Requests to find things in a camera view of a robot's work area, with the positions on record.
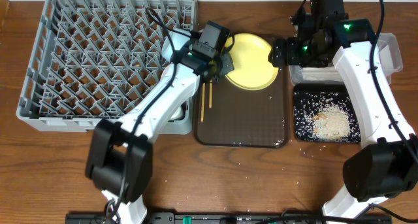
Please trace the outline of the white round bowl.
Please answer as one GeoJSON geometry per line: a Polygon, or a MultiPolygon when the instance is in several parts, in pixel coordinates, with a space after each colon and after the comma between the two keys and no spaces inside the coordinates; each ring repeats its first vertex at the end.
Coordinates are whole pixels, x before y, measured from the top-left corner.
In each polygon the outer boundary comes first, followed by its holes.
{"type": "Polygon", "coordinates": [[[170,117],[169,121],[183,120],[185,117],[186,110],[187,110],[187,104],[183,103],[179,108],[176,109],[176,111],[170,117]]]}

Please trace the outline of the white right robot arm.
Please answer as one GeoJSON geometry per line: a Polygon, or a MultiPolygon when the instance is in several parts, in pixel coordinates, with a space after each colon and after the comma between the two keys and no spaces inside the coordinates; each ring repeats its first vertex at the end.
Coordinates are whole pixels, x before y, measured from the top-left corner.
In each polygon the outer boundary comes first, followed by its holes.
{"type": "Polygon", "coordinates": [[[362,146],[344,163],[344,186],[320,215],[304,220],[362,223],[367,211],[417,185],[417,135],[384,75],[377,49],[381,29],[365,18],[350,19],[343,0],[303,0],[290,21],[297,35],[276,39],[269,62],[278,69],[333,66],[355,111],[362,146]]]}

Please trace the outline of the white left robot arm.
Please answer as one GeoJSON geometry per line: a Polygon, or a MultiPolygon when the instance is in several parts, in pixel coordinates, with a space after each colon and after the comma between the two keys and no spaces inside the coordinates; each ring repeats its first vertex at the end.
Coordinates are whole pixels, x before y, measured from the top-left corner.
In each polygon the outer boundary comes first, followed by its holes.
{"type": "Polygon", "coordinates": [[[141,102],[117,121],[94,128],[86,177],[107,198],[99,223],[142,223],[142,195],[152,177],[153,144],[181,105],[200,85],[231,72],[233,33],[212,21],[202,32],[174,29],[161,55],[169,61],[160,81],[141,102]]]}

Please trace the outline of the yellow round plate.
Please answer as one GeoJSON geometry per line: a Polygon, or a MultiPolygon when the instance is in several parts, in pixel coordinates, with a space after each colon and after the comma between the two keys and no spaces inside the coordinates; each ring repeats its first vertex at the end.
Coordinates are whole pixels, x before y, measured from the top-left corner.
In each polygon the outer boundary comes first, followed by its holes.
{"type": "Polygon", "coordinates": [[[244,90],[267,88],[275,81],[279,71],[268,60],[271,49],[272,46],[260,36],[236,34],[234,45],[229,51],[234,70],[226,74],[226,79],[244,90]]]}

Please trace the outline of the white napkin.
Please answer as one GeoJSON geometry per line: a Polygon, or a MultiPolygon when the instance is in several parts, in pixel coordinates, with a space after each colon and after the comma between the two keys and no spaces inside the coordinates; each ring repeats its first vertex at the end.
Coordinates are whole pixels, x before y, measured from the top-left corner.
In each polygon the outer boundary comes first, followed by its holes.
{"type": "Polygon", "coordinates": [[[309,81],[342,82],[342,77],[334,67],[306,67],[302,69],[302,78],[309,81]]]}

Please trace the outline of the light blue round bowl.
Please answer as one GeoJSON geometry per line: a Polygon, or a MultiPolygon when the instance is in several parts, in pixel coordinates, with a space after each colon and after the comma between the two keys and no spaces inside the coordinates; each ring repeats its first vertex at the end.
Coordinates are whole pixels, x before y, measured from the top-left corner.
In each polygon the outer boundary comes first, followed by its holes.
{"type": "Polygon", "coordinates": [[[169,36],[172,42],[170,42],[169,38],[167,37],[161,49],[161,55],[167,61],[170,61],[173,54],[171,44],[174,45],[175,50],[180,50],[183,45],[190,40],[191,33],[183,29],[175,29],[174,31],[169,32],[169,36]]]}

